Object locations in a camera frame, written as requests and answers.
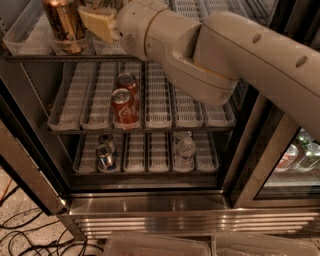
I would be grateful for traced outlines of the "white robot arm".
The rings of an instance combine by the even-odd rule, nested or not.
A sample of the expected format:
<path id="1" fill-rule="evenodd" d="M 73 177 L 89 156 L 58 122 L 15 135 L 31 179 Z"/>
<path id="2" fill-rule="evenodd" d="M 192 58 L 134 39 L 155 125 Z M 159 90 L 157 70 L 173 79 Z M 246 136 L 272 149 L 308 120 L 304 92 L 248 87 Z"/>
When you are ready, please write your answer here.
<path id="1" fill-rule="evenodd" d="M 320 139 L 320 53 L 256 22 L 218 12 L 200 23 L 158 0 L 132 0 L 116 14 L 81 6 L 93 34 L 142 61 L 154 61 L 195 100 L 223 105 L 247 81 Z"/>

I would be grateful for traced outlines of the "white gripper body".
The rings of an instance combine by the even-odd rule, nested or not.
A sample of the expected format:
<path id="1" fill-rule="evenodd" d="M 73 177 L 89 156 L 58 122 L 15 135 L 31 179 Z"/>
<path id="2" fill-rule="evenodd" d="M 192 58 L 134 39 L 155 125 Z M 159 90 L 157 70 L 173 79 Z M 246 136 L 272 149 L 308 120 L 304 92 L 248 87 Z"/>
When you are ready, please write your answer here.
<path id="1" fill-rule="evenodd" d="M 167 5 L 159 0 L 131 0 L 117 14 L 117 28 L 123 50 L 142 61 L 147 61 L 145 39 L 153 19 Z"/>

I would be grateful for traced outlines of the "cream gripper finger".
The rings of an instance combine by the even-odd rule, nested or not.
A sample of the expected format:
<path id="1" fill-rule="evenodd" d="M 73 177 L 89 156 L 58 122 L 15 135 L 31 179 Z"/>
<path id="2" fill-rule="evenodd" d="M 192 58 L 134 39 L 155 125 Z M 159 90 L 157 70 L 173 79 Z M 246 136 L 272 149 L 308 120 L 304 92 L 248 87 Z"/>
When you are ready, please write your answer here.
<path id="1" fill-rule="evenodd" d="M 84 26 L 95 36 L 109 44 L 119 40 L 115 9 L 80 6 L 78 12 Z"/>

